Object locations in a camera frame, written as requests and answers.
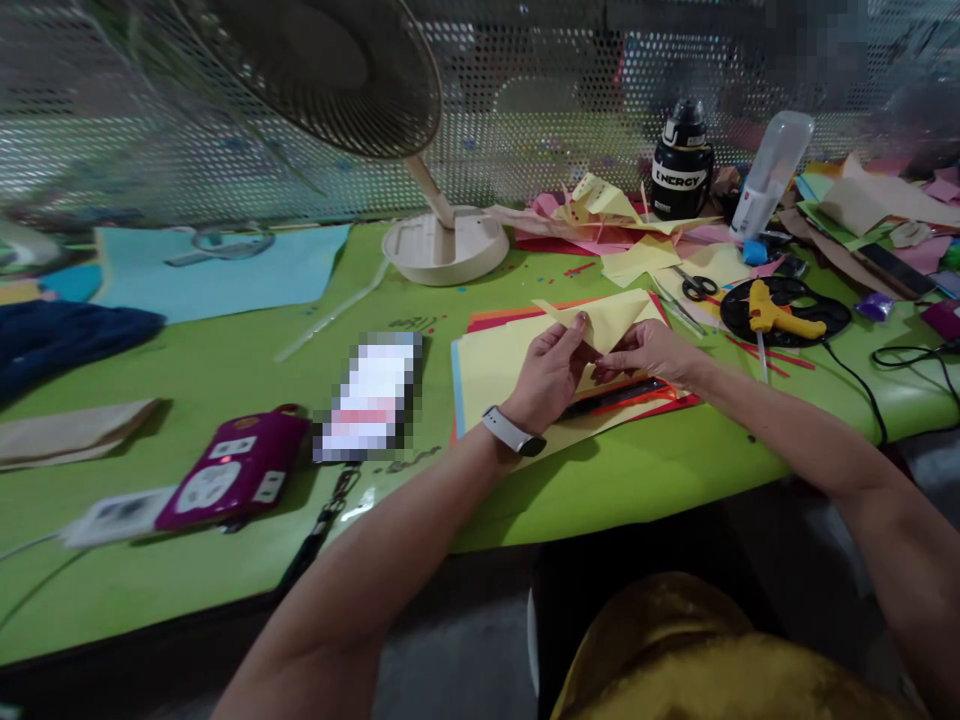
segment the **perforated metal sheet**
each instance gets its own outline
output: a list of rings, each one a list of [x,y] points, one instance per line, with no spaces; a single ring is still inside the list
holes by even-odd
[[[128,34],[120,0],[0,0],[0,206],[14,217],[70,229],[424,205],[401,163],[290,127],[191,49],[164,0],[133,4],[138,37],[184,48],[213,91],[147,82],[106,45],[103,17]],[[719,164],[749,161],[785,108],[816,119],[807,159],[960,144],[952,0],[408,4],[444,91],[425,157],[454,203],[525,201],[586,170],[636,190],[681,93],[703,100]]]

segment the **person's hand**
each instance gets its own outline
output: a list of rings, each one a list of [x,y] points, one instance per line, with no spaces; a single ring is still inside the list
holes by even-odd
[[[597,360],[597,384],[614,380],[621,372],[646,370],[684,390],[692,389],[700,374],[713,363],[709,355],[682,339],[659,320],[644,320],[631,327],[608,355]]]
[[[500,412],[531,435],[543,435],[570,404],[587,363],[600,354],[583,342],[587,314],[578,313],[573,327],[556,323],[538,335],[527,350],[517,387]]]

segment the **smartwatch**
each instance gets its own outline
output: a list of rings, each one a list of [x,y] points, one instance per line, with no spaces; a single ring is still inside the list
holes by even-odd
[[[504,417],[500,408],[492,405],[489,410],[483,414],[483,424],[487,430],[504,445],[513,450],[521,457],[534,457],[543,452],[547,446],[547,441],[539,435],[525,433],[512,422]]]

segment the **green tabletop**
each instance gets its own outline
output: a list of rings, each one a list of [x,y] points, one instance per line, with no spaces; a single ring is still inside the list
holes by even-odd
[[[404,462],[366,463],[334,535],[446,447],[453,423],[450,342],[471,312],[562,302],[619,292],[589,258],[512,251],[500,269],[464,288],[426,288],[391,270],[382,286],[282,364],[274,356],[373,277],[386,224],[355,228],[323,299],[185,323],[153,341],[45,383],[0,414],[0,421],[167,398],[167,411],[111,456],[0,474],[0,552],[56,531],[95,501],[180,482],[216,428],[282,403],[319,407],[339,381],[361,331],[414,317],[427,333],[423,402]],[[853,290],[814,269],[811,287],[845,303]],[[888,344],[935,345],[938,338],[900,303],[886,326],[856,324],[834,341],[844,362],[870,383],[891,439],[957,421],[936,362],[878,371],[869,352]],[[758,374],[755,360],[721,334],[700,343],[715,357]],[[863,391],[826,351],[804,351],[815,371],[784,365],[775,387],[803,397],[864,432],[879,431]],[[530,543],[654,520],[782,476],[783,463],[746,431],[707,406],[617,427],[518,472],[461,533],[458,551]],[[0,664],[56,652],[263,593],[276,586],[332,490],[337,467],[305,467],[280,507],[237,534],[213,529],[85,553],[57,542],[0,564]]]

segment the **person's left hand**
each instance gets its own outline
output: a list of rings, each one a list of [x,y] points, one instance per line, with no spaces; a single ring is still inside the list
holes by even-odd
[[[587,314],[578,313],[573,327],[556,323],[530,343],[517,387],[500,405],[524,432],[543,435],[570,404],[587,363],[600,357],[583,342],[587,322]]]

